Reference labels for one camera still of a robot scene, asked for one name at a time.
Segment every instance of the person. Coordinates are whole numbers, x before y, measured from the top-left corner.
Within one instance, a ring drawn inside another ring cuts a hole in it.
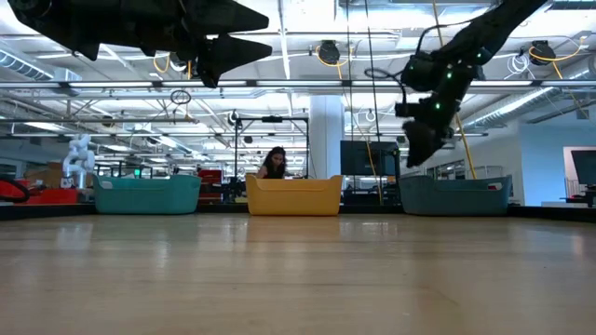
[[[259,179],[284,179],[286,175],[286,151],[282,147],[273,148],[257,173]]]

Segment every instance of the white pillar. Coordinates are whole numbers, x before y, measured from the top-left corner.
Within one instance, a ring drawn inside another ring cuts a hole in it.
[[[310,97],[309,175],[329,179],[341,174],[340,144],[344,138],[342,96]]]

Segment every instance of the plastic tub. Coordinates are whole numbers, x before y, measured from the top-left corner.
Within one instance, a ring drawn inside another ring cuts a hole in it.
[[[428,176],[400,179],[404,211],[428,216],[506,215],[511,187],[511,176],[476,181],[434,181]]]
[[[142,180],[93,176],[95,207],[101,214],[187,214],[196,210],[201,179],[172,176]]]
[[[252,215],[335,216],[342,176],[330,180],[258,180],[246,177]]]

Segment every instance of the red object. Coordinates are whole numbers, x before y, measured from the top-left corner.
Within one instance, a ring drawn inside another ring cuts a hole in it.
[[[78,203],[76,189],[47,189],[37,196],[31,196],[29,201],[21,205],[75,205]]]
[[[29,181],[26,180],[15,180],[19,184],[29,187]],[[7,182],[0,181],[0,194],[7,197],[20,197],[23,196],[23,193],[19,191],[16,187],[12,186]]]
[[[222,193],[216,192],[222,189],[221,170],[200,170],[197,176],[201,178],[201,190],[198,195],[198,203],[203,205],[220,204]]]

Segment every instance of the monitor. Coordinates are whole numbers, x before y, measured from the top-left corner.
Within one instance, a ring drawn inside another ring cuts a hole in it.
[[[399,176],[394,151],[400,156],[396,142],[370,142],[372,163],[377,176]],[[342,141],[342,174],[345,176],[372,176],[371,159],[366,141]]]
[[[596,150],[573,150],[577,179],[582,185],[596,185]]]

